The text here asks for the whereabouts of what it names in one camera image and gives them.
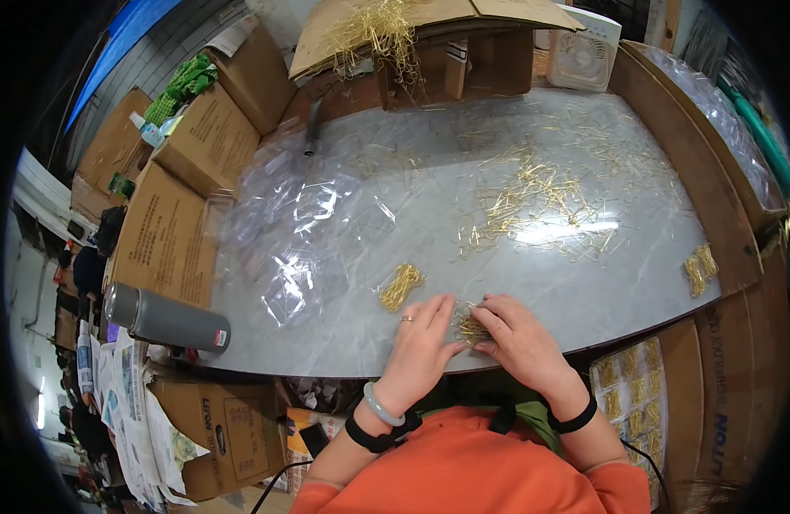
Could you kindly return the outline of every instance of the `orange shirt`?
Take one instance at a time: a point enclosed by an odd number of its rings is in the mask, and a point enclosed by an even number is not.
[[[582,475],[523,430],[490,432],[490,420],[472,407],[432,415],[343,491],[304,485],[289,513],[650,511],[642,469],[608,464]]]

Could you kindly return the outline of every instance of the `brick wall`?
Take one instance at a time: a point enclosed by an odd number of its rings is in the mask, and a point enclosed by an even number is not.
[[[244,0],[183,0],[156,23],[104,79],[73,125],[67,166],[75,170],[101,123],[134,86],[158,96],[175,69],[248,14]]]

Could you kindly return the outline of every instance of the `right hand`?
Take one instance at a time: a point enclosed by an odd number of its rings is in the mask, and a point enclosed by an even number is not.
[[[494,342],[482,341],[474,350],[490,355],[518,382],[544,396],[564,382],[573,382],[575,370],[529,309],[506,294],[483,298],[472,308],[472,317],[489,330]]]

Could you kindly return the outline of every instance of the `table surface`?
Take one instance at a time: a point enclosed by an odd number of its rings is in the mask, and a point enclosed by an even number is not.
[[[213,309],[230,320],[232,340],[223,354],[203,352],[205,365],[379,376],[400,320],[379,291],[403,262],[426,276],[408,302],[451,292],[477,303],[484,293],[508,293],[565,353],[643,332],[720,295],[716,278],[690,295],[683,262],[706,236],[668,158],[615,95],[535,89],[512,99],[369,109],[324,124],[319,154],[325,167],[362,180],[346,208],[377,198],[394,214],[394,229],[376,239],[359,232],[351,247],[336,239],[349,290],[324,301],[319,316],[281,328],[236,258],[222,252],[219,273],[231,271],[216,282]],[[469,244],[494,196],[529,163],[544,186],[526,198],[511,232]],[[380,216],[368,213],[380,232]],[[457,337],[450,326],[447,340]],[[465,350],[447,371],[494,365]]]

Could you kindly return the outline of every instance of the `spray bottle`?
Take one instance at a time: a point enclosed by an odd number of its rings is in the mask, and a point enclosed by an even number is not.
[[[143,116],[135,111],[129,115],[129,120],[141,132],[141,138],[152,145],[153,148],[158,148],[164,144],[164,136],[154,123],[147,123]]]

